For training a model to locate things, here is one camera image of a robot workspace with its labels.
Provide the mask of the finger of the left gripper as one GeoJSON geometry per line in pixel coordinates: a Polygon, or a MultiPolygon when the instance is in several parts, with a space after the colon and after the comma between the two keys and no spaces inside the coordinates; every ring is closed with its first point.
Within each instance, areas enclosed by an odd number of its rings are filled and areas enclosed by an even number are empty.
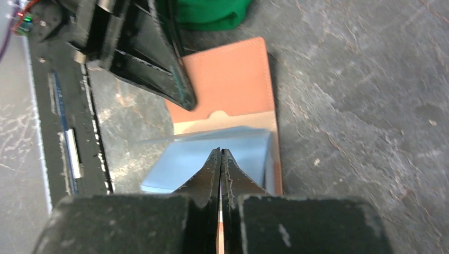
{"type": "Polygon", "coordinates": [[[96,61],[119,80],[194,110],[177,7],[177,1],[67,1],[75,60],[96,61]]]}

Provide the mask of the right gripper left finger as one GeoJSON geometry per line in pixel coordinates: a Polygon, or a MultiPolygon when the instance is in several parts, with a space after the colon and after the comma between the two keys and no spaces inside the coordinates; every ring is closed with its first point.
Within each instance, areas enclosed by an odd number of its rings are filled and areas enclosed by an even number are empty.
{"type": "Polygon", "coordinates": [[[34,253],[218,253],[221,150],[175,192],[67,196],[34,253]]]}

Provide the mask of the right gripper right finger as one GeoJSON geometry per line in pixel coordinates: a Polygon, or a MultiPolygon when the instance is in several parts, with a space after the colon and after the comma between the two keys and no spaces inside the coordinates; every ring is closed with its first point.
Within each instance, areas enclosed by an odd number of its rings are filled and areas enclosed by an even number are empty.
{"type": "Polygon", "coordinates": [[[225,253],[391,253],[377,210],[355,196],[270,195],[221,152],[225,253]]]}

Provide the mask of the tan leather card holder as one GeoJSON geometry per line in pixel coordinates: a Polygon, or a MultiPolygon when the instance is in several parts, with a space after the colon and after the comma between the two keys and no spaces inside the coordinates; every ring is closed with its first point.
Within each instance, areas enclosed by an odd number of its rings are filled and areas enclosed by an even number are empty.
{"type": "Polygon", "coordinates": [[[268,53],[255,37],[183,59],[197,107],[167,102],[174,134],[143,179],[146,193],[169,194],[198,173],[214,149],[231,151],[240,169],[270,194],[282,194],[279,134],[268,53]]]}

